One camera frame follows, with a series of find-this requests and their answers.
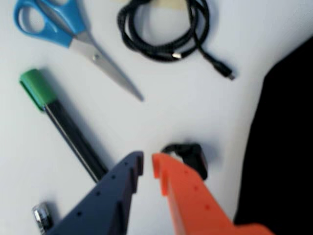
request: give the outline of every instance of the small black connector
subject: small black connector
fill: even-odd
[[[234,80],[235,77],[233,76],[233,72],[232,70],[225,65],[224,63],[220,62],[220,61],[215,61],[212,63],[214,68],[224,77],[228,77],[230,80]]]

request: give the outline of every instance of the black object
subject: black object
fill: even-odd
[[[265,77],[246,149],[237,225],[261,223],[276,235],[311,229],[302,211],[309,203],[303,196],[310,177],[297,171],[311,167],[306,164],[311,140],[305,133],[312,121],[312,51],[313,38]]]
[[[95,151],[67,114],[62,104],[55,100],[46,104],[44,109],[92,179],[95,182],[101,180],[108,172],[107,168],[99,162]]]
[[[142,174],[143,153],[129,154],[47,235],[126,234],[132,194]]]
[[[170,144],[166,146],[162,152],[175,152],[178,156],[182,157],[186,165],[196,170],[203,180],[207,178],[207,163],[199,144]]]
[[[216,60],[202,48],[202,44],[204,43],[210,28],[210,11],[206,0],[186,0],[191,25],[190,29],[176,40],[159,46],[153,46],[145,42],[137,33],[134,24],[137,9],[150,1],[151,0],[131,0],[118,13],[118,27],[122,34],[122,39],[128,48],[138,51],[152,60],[162,62],[178,61],[187,57],[195,50],[198,50],[206,60],[212,63],[213,67],[220,74],[231,80],[234,79],[232,70],[227,65]],[[204,19],[204,25],[201,30],[198,29],[198,26],[201,25],[200,16]],[[130,37],[125,30],[127,18]],[[192,39],[194,41],[193,46],[189,49],[185,49],[183,52],[178,52],[180,48],[184,47]]]

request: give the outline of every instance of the green marker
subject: green marker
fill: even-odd
[[[89,175],[98,182],[108,172],[107,168],[101,165],[95,151],[67,114],[42,74],[38,70],[30,70],[21,76],[20,83],[37,107],[48,114]]]

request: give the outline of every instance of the black fabric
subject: black fabric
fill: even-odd
[[[276,235],[290,234],[298,207],[293,197],[300,181],[308,138],[305,98],[312,78],[313,38],[278,63],[266,76],[244,160],[235,224],[261,223]]]

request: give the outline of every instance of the white table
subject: white table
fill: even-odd
[[[179,63],[162,64],[126,49],[116,26],[123,3],[80,1],[96,42],[144,94],[140,103],[82,57],[18,32],[12,20],[15,1],[1,2],[0,234],[38,234],[31,214],[35,204],[49,202],[59,221],[94,187],[49,118],[19,85],[20,74],[31,68],[44,71],[110,168],[134,150],[145,152],[128,234],[174,233],[167,199],[153,179],[151,154],[175,141],[202,144],[209,158],[206,184],[233,218],[264,76],[313,34],[313,1],[209,3],[212,30],[204,47],[235,68],[233,82],[197,52]],[[183,10],[152,8],[143,17],[144,37],[152,43],[173,39],[188,26]]]

